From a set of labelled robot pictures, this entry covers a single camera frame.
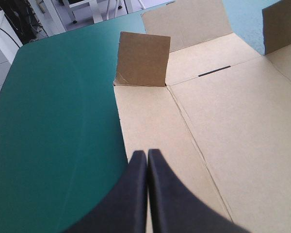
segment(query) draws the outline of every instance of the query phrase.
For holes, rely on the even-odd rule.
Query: flattened cardboard box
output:
[[[267,56],[228,30],[219,0],[178,0],[145,13],[147,33],[171,36],[177,50],[167,86],[114,87],[127,155],[160,148],[198,198],[255,233],[291,233],[291,36],[273,36],[291,35],[291,25],[271,23],[286,8],[291,0],[263,10],[266,53],[274,51]],[[202,18],[190,17],[200,9]],[[177,25],[166,23],[171,12],[181,16]],[[190,39],[179,40],[184,35]],[[139,85],[155,80],[140,77]]]

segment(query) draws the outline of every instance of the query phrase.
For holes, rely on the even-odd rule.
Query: black cable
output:
[[[20,46],[16,43],[16,41],[5,30],[3,30],[2,28],[0,28],[0,30],[3,31],[5,34],[7,34],[14,41],[14,43],[17,45],[17,47],[20,48]]]

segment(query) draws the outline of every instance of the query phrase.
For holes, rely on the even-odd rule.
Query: cardboard edge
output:
[[[166,85],[170,40],[169,36],[121,32],[113,85],[164,87]],[[154,42],[158,42],[157,48],[155,48]],[[140,63],[148,64],[146,70],[141,68],[145,65],[139,65]],[[127,73],[130,73],[129,69],[135,70],[132,80],[127,76]]]

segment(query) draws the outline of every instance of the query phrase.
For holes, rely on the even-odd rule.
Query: cardboard sheet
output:
[[[254,233],[291,233],[288,80],[261,57],[171,90],[233,220]]]
[[[221,0],[177,0],[142,19],[148,34],[171,36],[170,51],[232,32]]]
[[[121,32],[115,85],[165,86],[170,37]]]
[[[226,66],[233,66],[254,58],[259,53],[236,34],[231,33],[214,40],[171,52],[166,84],[175,84]]]
[[[114,91],[126,154],[160,148],[183,183],[228,218],[225,205],[167,88],[115,86]]]
[[[265,54],[291,44],[291,0],[263,9]]]
[[[291,81],[291,45],[272,52],[266,57]]]

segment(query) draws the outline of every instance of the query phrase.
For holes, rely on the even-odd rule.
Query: cardboard flap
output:
[[[291,0],[263,9],[265,54],[291,44]]]
[[[171,36],[170,51],[232,33],[221,0],[177,0],[142,19],[148,34]]]
[[[121,32],[114,85],[165,86],[170,37]]]

